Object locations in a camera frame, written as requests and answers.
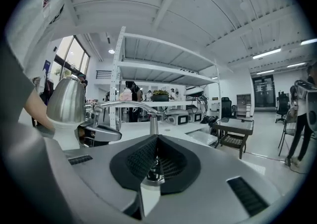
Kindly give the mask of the black office chair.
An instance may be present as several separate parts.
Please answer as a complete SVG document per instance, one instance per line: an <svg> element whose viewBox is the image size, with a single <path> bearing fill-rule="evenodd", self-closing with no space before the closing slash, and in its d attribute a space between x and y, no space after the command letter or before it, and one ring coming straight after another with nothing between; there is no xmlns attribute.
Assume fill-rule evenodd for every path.
<svg viewBox="0 0 317 224"><path fill-rule="evenodd" d="M228 97L221 98L221 118L232 116L232 101Z"/></svg>
<svg viewBox="0 0 317 224"><path fill-rule="evenodd" d="M283 91L278 93L278 98L277 98L277 107L276 107L276 114L279 115L275 119L275 123L278 121L282 121L285 123L285 118L289 110L289 96L285 94Z"/></svg>

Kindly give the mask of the white device black screen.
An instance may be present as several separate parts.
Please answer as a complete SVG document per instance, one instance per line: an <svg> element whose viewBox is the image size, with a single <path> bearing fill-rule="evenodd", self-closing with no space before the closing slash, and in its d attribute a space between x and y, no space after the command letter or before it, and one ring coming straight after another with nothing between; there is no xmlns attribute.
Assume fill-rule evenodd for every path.
<svg viewBox="0 0 317 224"><path fill-rule="evenodd" d="M188 122L190 122L190 123L195 123L195 122L201 123L203 118L204 118L204 114L202 112L196 112L196 113L192 112L192 113L189 113L189 115L188 115Z"/></svg>
<svg viewBox="0 0 317 224"><path fill-rule="evenodd" d="M184 125L188 123L189 113L182 109L171 109L166 113L166 120L172 125Z"/></svg>

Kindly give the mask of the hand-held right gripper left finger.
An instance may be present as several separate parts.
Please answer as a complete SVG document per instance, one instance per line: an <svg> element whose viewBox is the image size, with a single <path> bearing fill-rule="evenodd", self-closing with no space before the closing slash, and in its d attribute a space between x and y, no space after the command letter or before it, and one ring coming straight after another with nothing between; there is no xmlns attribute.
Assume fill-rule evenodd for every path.
<svg viewBox="0 0 317 224"><path fill-rule="evenodd" d="M8 198L35 224L150 224L140 196L113 178L99 148L63 151L54 139L19 123L4 125Z"/></svg>

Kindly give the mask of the pink bag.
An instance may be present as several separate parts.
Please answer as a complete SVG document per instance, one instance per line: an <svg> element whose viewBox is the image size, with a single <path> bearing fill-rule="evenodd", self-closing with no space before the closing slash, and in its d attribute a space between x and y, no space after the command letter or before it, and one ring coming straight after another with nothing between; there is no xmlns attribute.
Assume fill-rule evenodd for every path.
<svg viewBox="0 0 317 224"><path fill-rule="evenodd" d="M119 95L118 98L119 101L132 101L132 92L127 89L127 91L124 91Z"/></svg>

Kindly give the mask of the white metal shelving rack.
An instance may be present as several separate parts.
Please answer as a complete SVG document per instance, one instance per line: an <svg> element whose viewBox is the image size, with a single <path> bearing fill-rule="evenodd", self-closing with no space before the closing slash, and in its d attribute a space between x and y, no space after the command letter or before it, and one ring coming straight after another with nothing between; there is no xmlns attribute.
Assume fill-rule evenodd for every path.
<svg viewBox="0 0 317 224"><path fill-rule="evenodd" d="M120 29L110 78L110 100L117 100L123 80L143 84L182 86L220 85L203 76L204 69L218 70L216 61L180 45Z"/></svg>

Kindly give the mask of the large window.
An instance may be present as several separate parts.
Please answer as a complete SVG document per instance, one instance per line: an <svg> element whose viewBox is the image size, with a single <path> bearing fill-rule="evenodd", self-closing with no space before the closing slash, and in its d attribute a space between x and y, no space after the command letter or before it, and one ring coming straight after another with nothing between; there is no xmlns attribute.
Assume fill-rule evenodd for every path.
<svg viewBox="0 0 317 224"><path fill-rule="evenodd" d="M48 72L49 81L55 87L67 76L86 75L90 55L86 52L77 36L56 40L53 45L53 61Z"/></svg>

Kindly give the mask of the dark framed glass table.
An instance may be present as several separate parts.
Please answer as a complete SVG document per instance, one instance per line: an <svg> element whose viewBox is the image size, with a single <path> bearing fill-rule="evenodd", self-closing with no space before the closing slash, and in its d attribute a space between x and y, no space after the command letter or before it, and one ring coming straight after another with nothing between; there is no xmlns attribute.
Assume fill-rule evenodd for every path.
<svg viewBox="0 0 317 224"><path fill-rule="evenodd" d="M239 150L239 159L242 159L246 151L246 142L253 135L254 121L252 119L222 118L212 125L216 130L217 143L219 145Z"/></svg>

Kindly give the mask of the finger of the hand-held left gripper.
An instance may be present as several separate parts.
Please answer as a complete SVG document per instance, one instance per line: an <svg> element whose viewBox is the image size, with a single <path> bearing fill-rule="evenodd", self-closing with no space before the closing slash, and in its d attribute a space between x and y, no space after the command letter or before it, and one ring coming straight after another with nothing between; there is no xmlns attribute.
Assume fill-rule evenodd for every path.
<svg viewBox="0 0 317 224"><path fill-rule="evenodd" d="M119 141L122 137L119 131L105 125L88 125L85 129L93 132L93 139L98 142L115 142Z"/></svg>

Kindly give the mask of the black double door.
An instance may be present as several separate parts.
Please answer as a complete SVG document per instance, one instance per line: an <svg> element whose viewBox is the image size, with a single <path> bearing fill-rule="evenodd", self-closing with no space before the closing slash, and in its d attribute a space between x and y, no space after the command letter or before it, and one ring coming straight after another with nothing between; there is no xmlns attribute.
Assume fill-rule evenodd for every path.
<svg viewBox="0 0 317 224"><path fill-rule="evenodd" d="M275 108L276 96L273 75L253 78L255 107Z"/></svg>

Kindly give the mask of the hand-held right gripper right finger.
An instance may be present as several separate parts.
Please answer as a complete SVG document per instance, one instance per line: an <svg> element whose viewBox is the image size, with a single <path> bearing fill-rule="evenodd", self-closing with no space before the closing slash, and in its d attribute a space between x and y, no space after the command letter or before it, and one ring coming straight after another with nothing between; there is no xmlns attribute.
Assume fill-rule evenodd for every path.
<svg viewBox="0 0 317 224"><path fill-rule="evenodd" d="M269 224L294 198L263 175L220 150L168 137L200 160L196 180L184 191L163 195L150 224Z"/></svg>

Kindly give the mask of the white table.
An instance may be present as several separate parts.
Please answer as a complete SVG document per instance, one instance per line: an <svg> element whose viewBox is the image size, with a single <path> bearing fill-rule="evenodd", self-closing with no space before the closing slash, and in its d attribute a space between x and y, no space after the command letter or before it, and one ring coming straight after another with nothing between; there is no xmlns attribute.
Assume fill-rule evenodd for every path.
<svg viewBox="0 0 317 224"><path fill-rule="evenodd" d="M209 134L202 132L202 129L208 129L207 124L201 123L188 123L185 125L175 126L167 122L158 122L158 133L168 138L176 138L176 143L180 143L181 140L192 142L195 144L209 147L208 142L196 140L190 136L191 132L197 131L201 135L210 137ZM119 151L125 147L130 147L133 144L140 143L144 139L148 139L150 135L150 123L149 122L138 122L138 123L123 123L120 129L122 137L119 141L114 141L105 146L98 146L92 148L82 148L75 150L64 151L57 143L51 143L51 147L55 150L60 151L65 155L66 158L74 158L83 155L90 155L92 158L98 156L104 156L106 159L112 158Z"/></svg>

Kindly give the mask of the person's grey t-shirt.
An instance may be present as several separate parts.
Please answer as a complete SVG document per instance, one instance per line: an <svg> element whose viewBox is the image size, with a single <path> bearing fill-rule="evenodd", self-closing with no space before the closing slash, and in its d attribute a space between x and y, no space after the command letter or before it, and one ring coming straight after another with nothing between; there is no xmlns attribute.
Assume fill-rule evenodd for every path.
<svg viewBox="0 0 317 224"><path fill-rule="evenodd" d="M18 122L39 77L64 0L20 0L0 40L0 122Z"/></svg>

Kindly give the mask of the grey folding chair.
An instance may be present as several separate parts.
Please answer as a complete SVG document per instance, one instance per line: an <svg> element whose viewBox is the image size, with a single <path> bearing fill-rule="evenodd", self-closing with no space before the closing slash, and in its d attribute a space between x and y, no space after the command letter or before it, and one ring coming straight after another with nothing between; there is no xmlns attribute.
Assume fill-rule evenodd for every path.
<svg viewBox="0 0 317 224"><path fill-rule="evenodd" d="M290 135L294 136L295 135L295 130L296 130L296 124L297 124L297 109L296 108L291 108L287 114L286 118L284 120L284 127L282 131L282 136L278 145L279 149L279 154L278 156L281 155L283 145L285 142L285 136Z"/></svg>

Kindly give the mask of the dark plant pot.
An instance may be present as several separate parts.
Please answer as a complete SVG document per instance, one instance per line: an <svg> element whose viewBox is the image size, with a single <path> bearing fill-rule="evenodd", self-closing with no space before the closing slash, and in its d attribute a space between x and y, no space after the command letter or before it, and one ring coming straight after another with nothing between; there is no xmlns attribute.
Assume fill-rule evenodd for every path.
<svg viewBox="0 0 317 224"><path fill-rule="evenodd" d="M152 94L153 102L168 102L169 93L165 90L154 90Z"/></svg>

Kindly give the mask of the person's left forearm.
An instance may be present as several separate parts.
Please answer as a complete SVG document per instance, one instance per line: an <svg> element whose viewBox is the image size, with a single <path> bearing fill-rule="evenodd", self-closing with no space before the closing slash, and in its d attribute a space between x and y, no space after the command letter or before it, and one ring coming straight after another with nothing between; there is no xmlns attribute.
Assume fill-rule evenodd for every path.
<svg viewBox="0 0 317 224"><path fill-rule="evenodd" d="M46 129L55 133L55 128L47 117L47 106L44 104L35 88L29 95L24 105L24 109L32 118L43 125Z"/></svg>

